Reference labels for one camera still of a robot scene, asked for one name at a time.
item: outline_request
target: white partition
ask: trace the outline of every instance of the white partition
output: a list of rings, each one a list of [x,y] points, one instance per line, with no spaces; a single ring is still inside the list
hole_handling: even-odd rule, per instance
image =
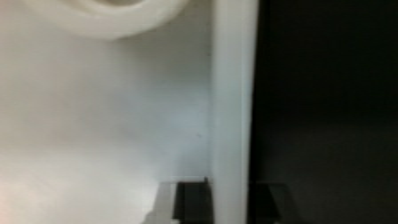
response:
[[[218,224],[248,222],[258,0],[216,1],[212,169]]]

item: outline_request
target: black panel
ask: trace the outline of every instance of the black panel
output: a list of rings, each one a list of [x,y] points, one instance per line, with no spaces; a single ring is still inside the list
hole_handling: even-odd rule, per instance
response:
[[[398,1],[262,1],[253,182],[313,224],[398,223]]]

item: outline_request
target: white wall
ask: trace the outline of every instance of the white wall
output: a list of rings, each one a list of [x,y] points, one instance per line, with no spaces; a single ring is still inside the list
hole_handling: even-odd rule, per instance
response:
[[[0,0],[0,223],[130,224],[159,182],[210,175],[210,15],[118,42]]]

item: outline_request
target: white surface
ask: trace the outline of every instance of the white surface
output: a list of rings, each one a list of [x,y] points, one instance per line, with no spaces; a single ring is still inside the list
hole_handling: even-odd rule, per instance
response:
[[[258,0],[216,0],[216,11],[216,218],[218,224],[244,224]]]
[[[161,181],[210,175],[210,7],[104,42],[0,0],[3,224],[138,224]]]
[[[24,0],[45,18],[75,34],[118,39],[161,27],[189,0]]]

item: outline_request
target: toilet paper roll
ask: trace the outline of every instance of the toilet paper roll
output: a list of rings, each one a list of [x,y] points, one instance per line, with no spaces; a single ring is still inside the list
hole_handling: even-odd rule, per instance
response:
[[[130,0],[123,4],[118,0],[24,1],[59,27],[86,37],[113,40],[162,26],[191,0]]]

